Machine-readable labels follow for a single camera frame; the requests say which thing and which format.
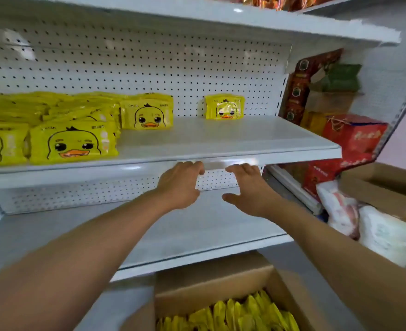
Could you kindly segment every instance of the duck eye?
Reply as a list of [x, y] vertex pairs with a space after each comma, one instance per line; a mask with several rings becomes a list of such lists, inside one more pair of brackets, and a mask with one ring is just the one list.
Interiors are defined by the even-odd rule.
[[66, 144], [64, 143], [57, 143], [54, 148], [56, 151], [65, 151], [66, 150]]

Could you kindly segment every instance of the right hand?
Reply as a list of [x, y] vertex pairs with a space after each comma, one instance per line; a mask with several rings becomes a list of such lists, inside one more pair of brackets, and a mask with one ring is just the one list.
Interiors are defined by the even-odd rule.
[[259, 168], [249, 164], [232, 165], [226, 172], [235, 174], [240, 195], [223, 194], [223, 200], [248, 215], [268, 218], [282, 198], [264, 181]]

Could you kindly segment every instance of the white shelf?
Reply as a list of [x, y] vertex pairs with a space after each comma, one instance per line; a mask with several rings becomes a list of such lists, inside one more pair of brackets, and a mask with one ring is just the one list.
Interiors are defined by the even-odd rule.
[[[195, 204], [173, 211], [145, 234], [113, 280], [292, 241], [277, 225], [222, 201], [238, 188], [203, 191]], [[0, 269], [27, 252], [121, 203], [11, 215], [0, 222]]]
[[322, 204], [307, 193], [301, 184], [294, 179], [285, 169], [278, 165], [269, 165], [267, 170], [273, 175], [283, 186], [285, 186], [292, 194], [296, 196], [310, 211], [315, 215], [319, 215], [322, 210]]
[[317, 9], [327, 8], [329, 6], [334, 6], [336, 4], [345, 3], [345, 2], [349, 2], [349, 1], [352, 1], [352, 0], [332, 0], [332, 1], [329, 1], [329, 2], [319, 4], [317, 6], [309, 7], [309, 8], [306, 8], [306, 9], [301, 9], [301, 10], [298, 10], [296, 12], [305, 14], [305, 13], [309, 13], [309, 12], [317, 10]]
[[332, 18], [277, 12], [212, 0], [9, 0], [8, 3], [0, 0], [0, 14], [12, 16], [16, 9], [16, 12], [20, 12], [19, 15], [23, 17], [29, 13], [24, 10], [29, 9], [30, 6], [33, 9], [36, 6], [42, 7], [40, 13], [45, 16], [49, 13], [49, 19], [54, 17], [57, 11], [63, 11], [64, 21], [76, 20], [76, 16], [82, 20], [90, 19], [90, 12], [96, 10], [99, 14], [103, 14], [103, 10], [106, 10], [108, 18], [128, 17], [132, 25], [145, 27], [170, 28], [172, 26], [183, 31], [187, 29], [183, 22], [186, 21], [188, 26], [192, 26], [189, 32], [195, 34], [197, 32], [194, 29], [198, 26], [210, 26], [211, 31], [217, 28], [226, 37], [248, 34], [245, 30], [247, 28], [254, 29], [256, 34], [260, 34], [259, 29], [263, 29], [273, 32], [270, 36], [269, 32], [261, 33], [263, 37], [267, 36], [267, 39], [280, 43], [304, 43], [307, 38], [317, 40], [317, 35], [322, 38], [349, 38], [376, 44], [400, 42], [399, 31], [365, 24], [358, 20], [338, 21]]
[[233, 123], [176, 118], [159, 131], [123, 131], [110, 160], [0, 167], [0, 189], [160, 175], [178, 161], [202, 160], [207, 170], [341, 157], [341, 147], [279, 117]]

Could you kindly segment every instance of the red packaging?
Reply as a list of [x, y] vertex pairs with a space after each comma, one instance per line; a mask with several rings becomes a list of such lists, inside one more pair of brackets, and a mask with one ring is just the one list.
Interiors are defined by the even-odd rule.
[[309, 58], [301, 59], [295, 68], [295, 77], [304, 78], [310, 80], [310, 77], [314, 75], [318, 70], [325, 67], [330, 63], [334, 63], [339, 60], [343, 54], [343, 49], [326, 52], [320, 55], [315, 55]]
[[320, 200], [316, 193], [318, 183], [334, 180], [342, 171], [367, 164], [372, 161], [371, 153], [347, 152], [340, 159], [325, 159], [309, 162], [302, 187], [315, 199]]
[[371, 153], [387, 127], [388, 123], [366, 116], [334, 115], [327, 117], [322, 136], [340, 145], [343, 152]]
[[305, 106], [309, 95], [309, 80], [295, 78], [290, 84], [288, 102], [295, 105]]
[[289, 104], [286, 106], [286, 111], [284, 113], [284, 119], [292, 122], [293, 124], [299, 125], [303, 119], [304, 107], [300, 105]]

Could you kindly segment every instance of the bottom shelf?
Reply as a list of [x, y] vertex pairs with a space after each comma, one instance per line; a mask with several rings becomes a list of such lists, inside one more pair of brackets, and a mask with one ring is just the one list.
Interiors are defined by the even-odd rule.
[[[239, 188], [203, 191], [195, 204], [162, 217], [112, 281], [292, 241], [280, 227], [222, 201]], [[121, 203], [10, 215], [0, 221], [0, 269]]]
[[292, 194], [296, 196], [312, 213], [319, 215], [322, 210], [322, 204], [307, 193], [302, 187], [301, 183], [296, 181], [285, 169], [278, 165], [268, 165], [267, 170], [274, 178], [276, 178], [284, 187], [286, 187]]

